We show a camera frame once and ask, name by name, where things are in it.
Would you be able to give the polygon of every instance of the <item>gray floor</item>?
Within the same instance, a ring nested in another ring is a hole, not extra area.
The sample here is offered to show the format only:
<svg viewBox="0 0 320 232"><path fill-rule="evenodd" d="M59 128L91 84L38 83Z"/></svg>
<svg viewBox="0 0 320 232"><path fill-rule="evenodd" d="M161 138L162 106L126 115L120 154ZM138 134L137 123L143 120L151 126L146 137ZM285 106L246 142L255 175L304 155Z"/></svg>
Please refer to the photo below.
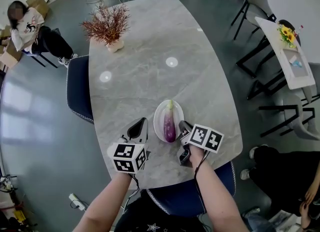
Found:
<svg viewBox="0 0 320 232"><path fill-rule="evenodd" d="M210 40L236 104L243 152L234 160L237 181L235 200L240 211L258 205L267 215L270 213L269 198L252 181L239 180L240 171L254 165L248 159L249 150L257 144L268 143L281 152L310 151L317 149L319 144L299 140L294 133L283 137L277 133L264 139L259 137L271 123L269 119L262 120L258 106L270 104L271 100L261 95L248 101L246 95L253 80L235 67L235 62L255 47L263 36L262 32L257 32L250 37L254 27L245 21L237 40L232 40L239 21L232 28L230 23L243 1L180 1ZM104 0L104 3L112 6L119 1ZM74 52L87 55L89 42L79 23L89 18L89 12L94 7L87 5L85 0L58 0L50 5L51 11L45 24L59 28ZM265 50L254 57L250 62L252 66L257 65L257 61L267 52ZM58 64L54 57L46 56ZM263 68L261 80L267 80L279 68L276 59L270 60ZM26 205L35 213L28 215L38 223L39 231L71 231L82 212L70 208L68 195L75 193L90 203L110 181L94 126L68 109L64 67L55 69L47 64L43 68L31 58L23 57L8 75L12 78L11 88L3 94L17 104L6 106L2 103L1 153L5 170L18 175L20 193L26 194ZM25 90L13 90L14 93L11 93L15 85Z"/></svg>

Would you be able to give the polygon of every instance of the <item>oval plate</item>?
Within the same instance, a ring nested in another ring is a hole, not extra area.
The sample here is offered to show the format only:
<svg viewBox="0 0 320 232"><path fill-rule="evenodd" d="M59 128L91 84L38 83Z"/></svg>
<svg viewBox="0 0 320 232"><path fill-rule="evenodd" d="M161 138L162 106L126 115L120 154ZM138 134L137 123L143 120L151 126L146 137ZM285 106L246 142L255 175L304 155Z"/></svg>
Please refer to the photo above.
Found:
<svg viewBox="0 0 320 232"><path fill-rule="evenodd" d="M156 108L156 111L154 113L154 119L153 119L153 127L156 135L159 139L161 139L164 142L167 142L165 139L164 134L164 121L165 121L165 110L167 107L167 104L169 103L169 100L164 100L161 104L158 105ZM184 112L182 111L181 106L173 100L173 118L174 118L174 126L175 126L175 139L177 139L181 132L179 129L179 123L181 120L184 120Z"/></svg>

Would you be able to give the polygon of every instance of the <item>white t-shirt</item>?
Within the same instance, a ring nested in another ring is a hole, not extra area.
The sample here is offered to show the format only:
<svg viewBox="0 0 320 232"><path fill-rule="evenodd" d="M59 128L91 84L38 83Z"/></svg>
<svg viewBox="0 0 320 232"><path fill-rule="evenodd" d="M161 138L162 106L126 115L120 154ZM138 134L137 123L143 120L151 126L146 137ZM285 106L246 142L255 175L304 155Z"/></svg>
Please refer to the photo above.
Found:
<svg viewBox="0 0 320 232"><path fill-rule="evenodd" d="M17 51L21 50L23 45L32 39L36 39L37 28L43 24L44 18L34 8L29 8L15 30L12 30L11 37ZM24 50L31 53L32 44Z"/></svg>

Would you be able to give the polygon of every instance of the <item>green-gray floor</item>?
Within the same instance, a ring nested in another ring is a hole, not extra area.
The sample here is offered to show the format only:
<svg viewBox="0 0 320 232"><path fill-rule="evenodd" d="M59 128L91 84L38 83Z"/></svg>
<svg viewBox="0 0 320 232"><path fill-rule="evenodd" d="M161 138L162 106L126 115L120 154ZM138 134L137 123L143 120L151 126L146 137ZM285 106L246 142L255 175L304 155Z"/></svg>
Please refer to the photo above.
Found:
<svg viewBox="0 0 320 232"><path fill-rule="evenodd" d="M235 200L240 211L260 206L262 214L268 214L270 199L252 181L239 179L243 168L254 165L248 158L249 150L257 144L268 143L282 152L308 151L316 149L319 144L299 140L294 133L283 137L279 137L277 133L265 139L259 137L259 134L268 128L269 122L262 122L258 106L269 104L270 99L261 95L247 100L246 96L253 80L240 71L235 63L258 44L263 34L259 31L250 37L254 27L244 21L237 40L233 41L239 21L230 27L243 0L180 1L191 12L211 42L236 104L243 152L234 160L237 190ZM118 3L119 0L104 0L107 6ZM89 18L89 13L94 7L87 5L85 0L57 0L50 5L51 10L45 24L51 28L59 28L76 53L87 55L89 42L79 23ZM257 61L268 51L270 50L258 54L250 63L253 66L257 65ZM58 64L54 57L46 56ZM275 58L270 60L261 72L261 80L267 80L279 68ZM47 65L43 68L31 58L23 57L14 72L21 75L13 84L24 84L27 91L36 92L41 103L39 108L51 113L50 120L46 121L41 121L40 116L35 118L26 115L27 119L40 120L40 127L35 128L34 133L43 133L41 126L45 127L49 130L50 141L42 144L2 137L1 152L5 170L7 173L18 175L19 190L26 194L26 205L35 213L27 214L38 223L39 231L71 231L83 213L70 208L68 195L73 192L90 203L110 181L94 126L79 119L67 108L64 67L55 69ZM14 126L13 122L4 124L2 119L2 126L8 126L8 129L12 130L12 138L15 138L15 128L10 127Z"/></svg>

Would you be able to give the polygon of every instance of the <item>purple eggplant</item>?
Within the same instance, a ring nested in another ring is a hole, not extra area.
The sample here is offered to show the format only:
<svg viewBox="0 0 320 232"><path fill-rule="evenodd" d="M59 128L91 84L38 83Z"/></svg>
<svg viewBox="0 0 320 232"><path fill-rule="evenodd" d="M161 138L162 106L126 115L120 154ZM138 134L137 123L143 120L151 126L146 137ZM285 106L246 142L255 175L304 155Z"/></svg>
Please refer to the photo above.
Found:
<svg viewBox="0 0 320 232"><path fill-rule="evenodd" d="M163 132L165 139L170 143L174 142L176 140L176 127L174 120L174 103L172 100L169 100L165 108L164 118Z"/></svg>

